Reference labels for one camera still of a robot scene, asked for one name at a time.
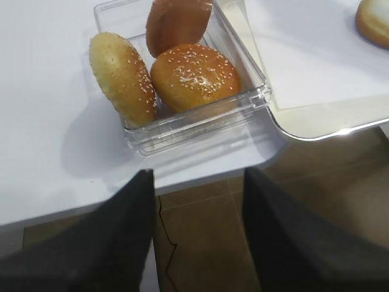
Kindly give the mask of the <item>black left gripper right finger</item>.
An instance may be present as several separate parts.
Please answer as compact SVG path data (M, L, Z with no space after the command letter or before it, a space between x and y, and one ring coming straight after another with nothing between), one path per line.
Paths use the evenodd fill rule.
M388 250L295 201L246 168L242 218L261 291L388 291Z

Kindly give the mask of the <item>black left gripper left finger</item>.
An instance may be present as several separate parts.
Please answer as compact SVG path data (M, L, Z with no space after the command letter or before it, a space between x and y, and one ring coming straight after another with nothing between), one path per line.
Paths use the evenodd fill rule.
M156 224L154 172L141 170L64 232L1 260L1 291L140 291Z

